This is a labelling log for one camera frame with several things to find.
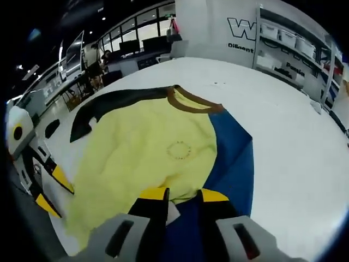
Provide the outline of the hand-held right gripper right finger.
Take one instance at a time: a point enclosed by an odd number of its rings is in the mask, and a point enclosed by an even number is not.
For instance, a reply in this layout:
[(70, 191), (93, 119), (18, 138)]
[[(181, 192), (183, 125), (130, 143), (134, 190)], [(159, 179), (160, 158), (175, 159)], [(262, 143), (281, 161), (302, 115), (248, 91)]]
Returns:
[(276, 238), (248, 216), (239, 215), (227, 196), (197, 192), (198, 218), (207, 261), (283, 261)]

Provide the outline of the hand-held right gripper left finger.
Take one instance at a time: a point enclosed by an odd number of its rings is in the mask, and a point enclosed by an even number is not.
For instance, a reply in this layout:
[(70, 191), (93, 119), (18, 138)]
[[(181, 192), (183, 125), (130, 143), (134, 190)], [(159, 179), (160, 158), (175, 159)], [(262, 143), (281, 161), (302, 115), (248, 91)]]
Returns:
[(144, 190), (128, 213), (92, 230), (87, 246), (60, 261), (158, 261), (165, 236), (170, 189)]

